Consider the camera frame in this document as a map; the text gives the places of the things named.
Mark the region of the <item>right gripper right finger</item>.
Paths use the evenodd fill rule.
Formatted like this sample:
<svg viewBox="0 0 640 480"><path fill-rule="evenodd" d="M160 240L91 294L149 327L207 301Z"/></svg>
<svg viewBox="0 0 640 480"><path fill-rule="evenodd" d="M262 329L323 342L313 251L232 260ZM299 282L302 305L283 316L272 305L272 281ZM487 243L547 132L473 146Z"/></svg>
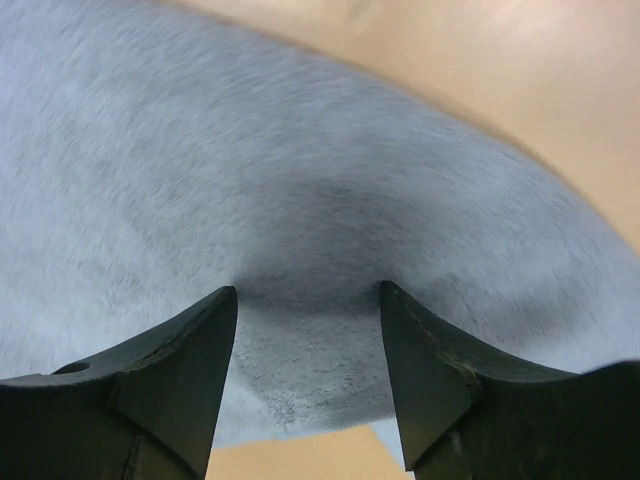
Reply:
<svg viewBox="0 0 640 480"><path fill-rule="evenodd" d="M418 479L635 479L639 365L544 367L486 344L390 281L384 350L405 467Z"/></svg>

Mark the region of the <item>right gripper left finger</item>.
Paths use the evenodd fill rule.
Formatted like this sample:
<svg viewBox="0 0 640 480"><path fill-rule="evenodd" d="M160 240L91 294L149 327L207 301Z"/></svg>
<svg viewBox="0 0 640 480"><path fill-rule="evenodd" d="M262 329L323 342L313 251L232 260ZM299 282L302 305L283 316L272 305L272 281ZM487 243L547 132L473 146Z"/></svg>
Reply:
<svg viewBox="0 0 640 480"><path fill-rule="evenodd" d="M204 478L236 320L222 287L52 374L3 380L2 478Z"/></svg>

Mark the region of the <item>light grey cloth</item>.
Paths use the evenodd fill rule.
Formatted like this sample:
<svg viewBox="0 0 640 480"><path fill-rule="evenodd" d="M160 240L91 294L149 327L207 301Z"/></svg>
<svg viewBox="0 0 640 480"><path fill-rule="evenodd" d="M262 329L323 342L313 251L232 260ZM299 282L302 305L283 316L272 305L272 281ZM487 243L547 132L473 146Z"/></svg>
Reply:
<svg viewBox="0 0 640 480"><path fill-rule="evenodd" d="M215 445L372 424L377 286L565 371L639 355L639 260L537 161L371 77L151 1L1 5L1 374L223 285Z"/></svg>

